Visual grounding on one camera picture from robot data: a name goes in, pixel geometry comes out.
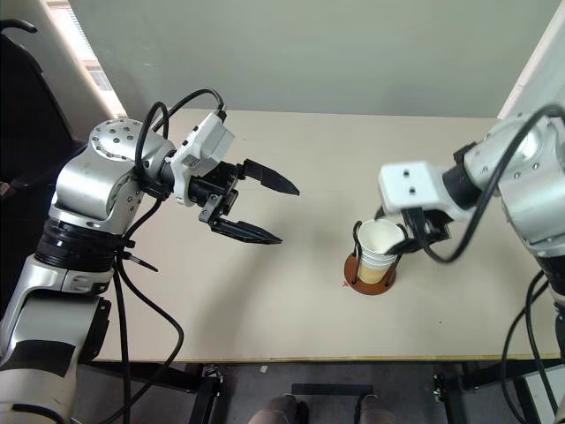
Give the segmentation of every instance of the stacked paper cup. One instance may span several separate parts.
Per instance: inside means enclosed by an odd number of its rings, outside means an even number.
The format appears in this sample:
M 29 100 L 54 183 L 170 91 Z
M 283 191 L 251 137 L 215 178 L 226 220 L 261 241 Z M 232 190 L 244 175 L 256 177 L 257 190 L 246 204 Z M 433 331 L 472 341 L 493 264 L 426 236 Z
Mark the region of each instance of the stacked paper cup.
M 390 247 L 404 240 L 403 231 L 386 219 L 365 221 L 358 230 L 361 244 L 359 278 L 365 283 L 377 284 L 395 263 L 395 254 L 385 254 Z

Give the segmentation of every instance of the person's leg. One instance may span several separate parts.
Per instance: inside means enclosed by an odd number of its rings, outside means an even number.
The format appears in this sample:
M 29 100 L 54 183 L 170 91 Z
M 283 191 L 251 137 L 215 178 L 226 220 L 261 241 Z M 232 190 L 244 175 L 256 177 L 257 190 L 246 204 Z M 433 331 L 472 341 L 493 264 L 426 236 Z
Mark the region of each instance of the person's leg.
M 292 395 L 274 397 L 253 415 L 249 424 L 295 424 L 297 404 L 297 399 Z
M 396 424 L 396 418 L 376 395 L 367 395 L 361 401 L 359 424 Z

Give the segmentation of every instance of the black wire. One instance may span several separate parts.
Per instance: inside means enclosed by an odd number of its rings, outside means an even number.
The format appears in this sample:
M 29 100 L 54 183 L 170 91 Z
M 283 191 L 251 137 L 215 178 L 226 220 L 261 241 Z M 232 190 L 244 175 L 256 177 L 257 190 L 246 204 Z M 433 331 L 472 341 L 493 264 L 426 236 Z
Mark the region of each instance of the black wire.
M 533 336 L 533 328 L 531 326 L 531 295 L 533 294 L 533 289 L 533 285 L 528 287 L 528 293 L 526 294 L 526 330 L 528 332 L 528 338 L 530 339 L 531 352 L 533 353 L 533 358 L 536 362 L 536 368 L 538 369 L 539 376 L 541 377 L 541 382 L 544 384 L 544 389 L 546 390 L 547 398 L 549 399 L 549 403 L 551 404 L 551 409 L 554 410 L 554 414 L 557 414 L 557 401 L 555 400 L 554 391 L 551 389 L 551 384 L 547 379 L 546 368 L 544 367 L 544 363 L 539 356 L 538 346 L 536 345 L 536 339 Z
M 143 125 L 141 126 L 141 130 L 139 131 L 138 142 L 135 145 L 135 170 L 137 171 L 140 177 L 145 177 L 145 167 L 143 166 L 143 162 L 141 161 L 141 157 L 143 154 L 143 147 L 145 146 L 145 138 L 149 133 L 149 129 L 151 128 L 151 123 L 153 122 L 154 115 L 157 113 L 158 110 L 161 110 L 162 113 L 162 122 L 164 123 L 164 127 L 162 129 L 162 136 L 166 139 L 169 137 L 169 111 L 167 110 L 167 106 L 163 102 L 155 102 L 151 109 L 145 116 L 143 120 Z
M 451 263 L 455 261 L 459 256 L 461 256 L 461 254 L 469 245 L 469 242 L 471 241 L 471 238 L 473 237 L 473 234 L 475 233 L 475 230 L 478 227 L 478 222 L 485 213 L 486 206 L 488 206 L 488 202 L 491 200 L 491 197 L 493 197 L 493 193 L 496 190 L 496 186 L 501 180 L 502 173 L 508 166 L 516 150 L 520 147 L 520 144 L 522 144 L 522 141 L 524 140 L 526 135 L 528 135 L 531 129 L 537 124 L 537 122 L 542 117 L 560 117 L 561 120 L 563 121 L 563 124 L 565 125 L 565 109 L 559 104 L 548 104 L 547 106 L 544 106 L 543 108 L 536 111 L 525 122 L 525 124 L 522 125 L 520 131 L 518 131 L 518 133 L 514 136 L 514 139 L 512 139 L 512 141 L 508 145 L 506 151 L 504 152 L 504 155 L 502 155 L 502 158 L 496 165 L 496 168 L 494 168 L 493 175 L 489 178 L 488 183 L 486 183 L 485 189 L 478 197 L 477 208 L 475 209 L 471 221 L 469 222 L 469 225 L 465 230 L 463 238 L 461 239 L 459 246 L 457 246 L 456 250 L 450 256 L 448 256 L 447 258 L 439 256 L 430 247 L 426 239 L 426 235 L 421 232 L 421 229 L 419 229 L 418 227 L 413 229 L 414 237 L 416 238 L 418 243 L 422 246 L 424 251 L 428 254 L 428 256 L 430 256 L 435 261 L 441 263 Z
M 124 239 L 129 240 L 133 233 L 143 224 L 145 223 L 151 216 L 157 212 L 159 207 L 161 206 L 162 201 L 156 200 L 153 207 L 151 207 L 140 219 L 138 219 L 130 229 L 124 234 Z M 128 398 L 127 401 L 124 402 L 124 405 L 118 409 L 115 413 L 110 415 L 107 419 L 101 421 L 100 424 L 109 424 L 113 420 L 120 417 L 120 415 L 125 414 L 129 411 L 133 404 L 135 404 L 144 394 L 146 391 L 151 388 L 151 386 L 161 377 L 161 375 L 166 371 L 167 367 L 172 363 L 172 361 L 176 358 L 178 352 L 180 351 L 181 346 L 185 340 L 185 333 L 183 332 L 182 327 L 171 317 L 167 314 L 164 310 L 158 307 L 152 300 L 150 300 L 147 296 L 145 296 L 139 289 L 132 283 L 132 280 L 128 277 L 127 273 L 125 272 L 124 263 L 122 258 L 117 255 L 116 258 L 116 267 L 118 274 L 123 278 L 124 284 L 135 294 L 139 299 L 141 299 L 144 303 L 146 303 L 149 307 L 151 307 L 157 314 L 162 316 L 165 320 L 167 320 L 177 331 L 178 339 L 177 344 L 169 357 L 163 362 L 163 364 L 157 368 L 157 370 L 149 377 L 146 383 L 139 389 L 139 391 L 133 395 L 132 397 Z
M 183 99 L 179 100 L 177 104 L 175 104 L 172 108 L 170 108 L 169 117 L 172 117 L 175 113 L 178 112 L 180 108 L 182 108 L 188 102 L 191 102 L 195 98 L 200 97 L 201 95 L 212 95 L 215 98 L 215 100 L 218 102 L 218 106 L 216 110 L 223 110 L 224 104 L 223 104 L 223 99 L 220 96 L 220 93 L 215 91 L 213 88 L 201 88 L 200 90 L 196 90 L 190 93 L 189 95 L 187 95 L 186 97 L 184 97 Z M 163 118 L 159 119 L 157 123 L 153 126 L 153 131 L 158 131 L 159 128 L 162 127 L 163 122 L 164 122 Z
M 531 280 L 530 285 L 528 286 L 528 292 L 530 291 L 530 288 L 533 290 L 533 288 L 536 286 L 536 284 L 543 275 L 544 275 L 543 271 L 540 271 L 538 274 L 536 274 L 536 276 Z M 541 295 L 541 293 L 544 292 L 545 289 L 547 289 L 548 285 L 549 283 L 546 281 L 545 283 L 542 284 L 541 287 L 539 287 L 539 289 L 534 293 L 533 298 L 531 299 L 532 303 L 536 301 L 536 299 Z M 512 399 L 510 398 L 509 389 L 506 385 L 506 362 L 509 355 L 510 340 L 512 340 L 512 335 L 514 334 L 516 325 L 518 325 L 522 317 L 525 315 L 525 310 L 526 308 L 523 307 L 520 313 L 516 316 L 516 318 L 512 322 L 512 324 L 510 324 L 510 329 L 508 330 L 508 334 L 506 335 L 506 340 L 504 341 L 504 348 L 502 349 L 502 358 L 501 358 L 502 395 L 504 396 L 504 400 L 506 400 L 506 403 L 508 404 L 508 408 L 510 408 L 510 411 L 512 411 L 516 419 L 522 424 L 528 424 L 528 422 L 525 420 L 524 417 L 520 415 L 520 413 L 516 409 L 516 406 L 514 405 L 514 402 L 512 402 Z
M 128 353 L 127 344 L 127 324 L 125 320 L 125 303 L 124 294 L 122 293 L 122 284 L 120 275 L 118 274 L 117 265 L 114 262 L 114 288 L 116 290 L 117 316 L 120 326 L 120 349 L 122 351 L 122 372 L 124 374 L 124 404 L 132 397 L 132 373 L 130 369 L 130 355 Z M 124 424 L 130 422 L 131 410 L 128 408 L 124 411 Z

